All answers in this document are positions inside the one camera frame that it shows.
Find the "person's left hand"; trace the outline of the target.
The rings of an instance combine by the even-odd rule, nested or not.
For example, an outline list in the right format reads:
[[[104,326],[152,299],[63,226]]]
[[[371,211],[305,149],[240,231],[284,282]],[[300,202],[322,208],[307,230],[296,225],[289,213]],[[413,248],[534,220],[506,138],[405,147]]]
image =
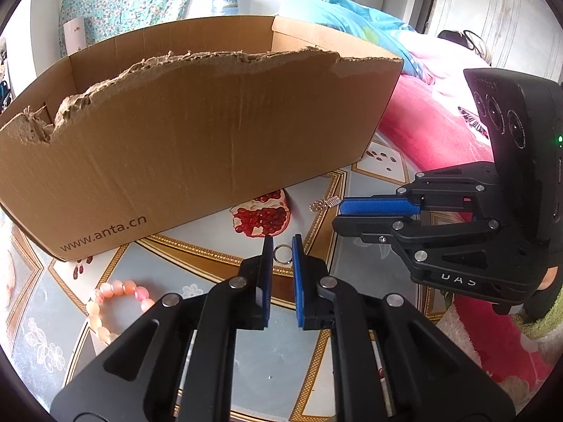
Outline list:
[[[557,277],[557,273],[558,273],[558,267],[549,267],[548,270],[546,270],[546,273],[541,281],[541,283],[539,284],[537,290],[547,290],[554,282],[555,282],[555,278]]]

